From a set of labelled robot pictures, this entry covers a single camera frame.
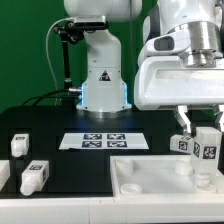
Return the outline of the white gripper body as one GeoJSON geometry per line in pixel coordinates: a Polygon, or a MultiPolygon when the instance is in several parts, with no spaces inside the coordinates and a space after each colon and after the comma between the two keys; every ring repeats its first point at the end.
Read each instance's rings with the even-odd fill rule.
{"type": "Polygon", "coordinates": [[[135,77],[134,103],[139,110],[224,104],[224,59],[214,68],[186,68],[178,56],[149,57],[135,77]]]}

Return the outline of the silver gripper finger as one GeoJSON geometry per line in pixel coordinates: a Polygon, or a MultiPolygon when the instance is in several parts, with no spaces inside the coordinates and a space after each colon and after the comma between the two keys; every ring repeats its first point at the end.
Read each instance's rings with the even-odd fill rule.
{"type": "Polygon", "coordinates": [[[224,133],[224,104],[214,106],[214,115],[216,116],[217,128],[224,133]]]}
{"type": "Polygon", "coordinates": [[[191,135],[191,122],[187,117],[188,108],[186,105],[178,105],[175,107],[174,116],[183,129],[184,136],[191,135]]]}

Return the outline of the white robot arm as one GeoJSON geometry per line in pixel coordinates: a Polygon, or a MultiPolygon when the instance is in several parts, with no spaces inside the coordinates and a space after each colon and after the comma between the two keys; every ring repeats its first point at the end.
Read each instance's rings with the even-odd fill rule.
{"type": "MultiPolygon", "coordinates": [[[[64,0],[69,30],[87,43],[87,79],[80,110],[116,113],[129,107],[120,75],[121,44],[110,22],[132,20],[142,0],[64,0]]],[[[186,135],[190,109],[213,108],[224,132],[223,0],[158,0],[143,25],[143,47],[134,80],[140,110],[172,110],[186,135]]]]}

